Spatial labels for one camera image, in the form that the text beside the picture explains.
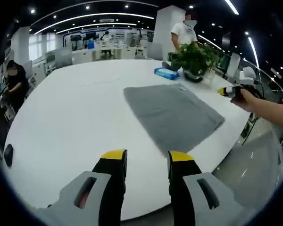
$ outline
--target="oval table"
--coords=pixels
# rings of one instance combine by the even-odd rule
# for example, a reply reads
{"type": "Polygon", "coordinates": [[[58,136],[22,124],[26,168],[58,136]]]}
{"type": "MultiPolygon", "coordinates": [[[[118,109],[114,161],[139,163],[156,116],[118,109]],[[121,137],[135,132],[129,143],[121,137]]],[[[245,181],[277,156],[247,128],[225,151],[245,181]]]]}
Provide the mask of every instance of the oval table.
{"type": "Polygon", "coordinates": [[[241,134],[249,113],[220,96],[231,86],[215,75],[211,87],[154,74],[155,60],[110,60],[73,65],[50,74],[28,97],[9,130],[13,165],[4,171],[15,191],[34,207],[54,203],[61,188],[92,171],[107,151],[128,150],[121,219],[158,210],[170,201],[167,160],[125,101],[123,89],[181,83],[225,117],[224,124],[188,152],[212,172],[241,134]]]}

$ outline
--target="ceiling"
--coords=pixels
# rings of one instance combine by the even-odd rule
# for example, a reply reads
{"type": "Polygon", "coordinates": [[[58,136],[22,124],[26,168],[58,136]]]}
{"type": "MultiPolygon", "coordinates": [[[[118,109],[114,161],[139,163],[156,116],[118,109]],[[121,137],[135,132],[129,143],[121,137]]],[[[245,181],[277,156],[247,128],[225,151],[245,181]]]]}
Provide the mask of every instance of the ceiling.
{"type": "MultiPolygon", "coordinates": [[[[255,64],[255,58],[245,31],[250,33],[257,51],[259,65],[263,70],[270,71],[273,67],[283,76],[283,0],[231,0],[239,11],[235,15],[224,0],[138,0],[148,3],[140,4],[134,1],[99,1],[85,3],[87,0],[24,0],[23,4],[11,19],[15,32],[20,26],[31,26],[31,33],[54,24],[58,21],[75,16],[95,13],[130,13],[156,17],[157,11],[169,5],[175,5],[187,10],[190,5],[198,15],[195,27],[201,34],[215,44],[221,46],[222,36],[231,32],[230,50],[242,53],[242,57],[255,64]]],[[[67,21],[53,26],[43,32],[62,31],[75,26],[100,23],[99,19],[113,18],[120,23],[137,24],[137,28],[155,29],[155,19],[136,16],[89,16],[67,21]]]]}

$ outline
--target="human hand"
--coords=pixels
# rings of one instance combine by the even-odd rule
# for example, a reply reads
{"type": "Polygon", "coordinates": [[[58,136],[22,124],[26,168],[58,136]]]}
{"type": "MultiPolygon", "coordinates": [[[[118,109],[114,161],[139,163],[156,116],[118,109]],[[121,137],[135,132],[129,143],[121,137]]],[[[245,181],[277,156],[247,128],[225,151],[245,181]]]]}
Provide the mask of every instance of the human hand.
{"type": "Polygon", "coordinates": [[[238,107],[242,108],[243,110],[247,112],[254,113],[259,99],[254,97],[246,89],[241,89],[241,94],[244,97],[243,100],[237,100],[236,98],[233,98],[231,100],[231,103],[237,105],[238,107]]]}

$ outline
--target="green leaves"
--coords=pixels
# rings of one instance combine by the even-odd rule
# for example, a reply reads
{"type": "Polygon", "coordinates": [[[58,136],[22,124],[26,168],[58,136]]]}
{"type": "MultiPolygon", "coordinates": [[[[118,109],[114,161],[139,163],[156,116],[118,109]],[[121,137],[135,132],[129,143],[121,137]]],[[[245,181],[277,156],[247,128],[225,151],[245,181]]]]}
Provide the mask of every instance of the green leaves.
{"type": "Polygon", "coordinates": [[[218,60],[218,52],[209,45],[199,48],[191,43],[182,45],[181,52],[173,54],[172,65],[181,66],[193,75],[204,75],[208,69],[216,65],[218,60]]]}

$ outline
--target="white pillar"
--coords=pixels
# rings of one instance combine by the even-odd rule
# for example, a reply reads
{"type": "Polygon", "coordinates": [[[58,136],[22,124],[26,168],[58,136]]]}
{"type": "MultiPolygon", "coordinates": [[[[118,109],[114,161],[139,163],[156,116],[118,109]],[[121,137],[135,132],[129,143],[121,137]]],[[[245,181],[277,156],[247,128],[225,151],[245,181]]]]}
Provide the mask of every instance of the white pillar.
{"type": "Polygon", "coordinates": [[[63,35],[56,34],[56,48],[62,48],[63,47],[63,35]]]}
{"type": "Polygon", "coordinates": [[[164,60],[167,60],[169,52],[174,51],[171,30],[176,23],[184,21],[185,12],[173,5],[157,12],[153,42],[161,43],[164,60]]]}
{"type": "Polygon", "coordinates": [[[14,61],[20,65],[29,61],[28,43],[30,27],[20,27],[11,38],[11,49],[15,53],[14,61]]]}

